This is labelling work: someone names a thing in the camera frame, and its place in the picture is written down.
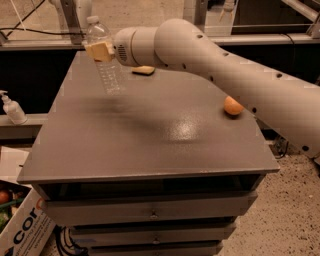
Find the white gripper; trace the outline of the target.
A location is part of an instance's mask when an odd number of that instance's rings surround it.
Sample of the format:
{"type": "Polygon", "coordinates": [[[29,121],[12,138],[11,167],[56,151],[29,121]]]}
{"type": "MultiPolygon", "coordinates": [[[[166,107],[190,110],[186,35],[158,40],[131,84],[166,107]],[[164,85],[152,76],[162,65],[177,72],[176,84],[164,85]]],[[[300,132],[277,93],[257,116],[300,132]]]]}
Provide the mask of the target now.
{"type": "Polygon", "coordinates": [[[85,50],[88,56],[95,61],[111,62],[116,55],[122,65],[135,67],[137,62],[132,52],[132,40],[135,33],[135,27],[120,30],[114,37],[115,53],[113,45],[107,41],[87,44],[85,50]]]}

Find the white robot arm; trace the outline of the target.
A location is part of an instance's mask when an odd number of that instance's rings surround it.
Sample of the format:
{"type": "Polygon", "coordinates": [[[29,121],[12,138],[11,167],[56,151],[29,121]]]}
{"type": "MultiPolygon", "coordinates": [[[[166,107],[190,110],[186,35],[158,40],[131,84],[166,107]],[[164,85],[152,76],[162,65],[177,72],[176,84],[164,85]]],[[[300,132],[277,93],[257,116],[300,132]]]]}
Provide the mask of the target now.
{"type": "Polygon", "coordinates": [[[124,66],[151,66],[201,76],[231,96],[309,158],[320,157],[320,87],[232,54],[182,19],[129,27],[111,36],[87,18],[88,55],[124,66]]]}

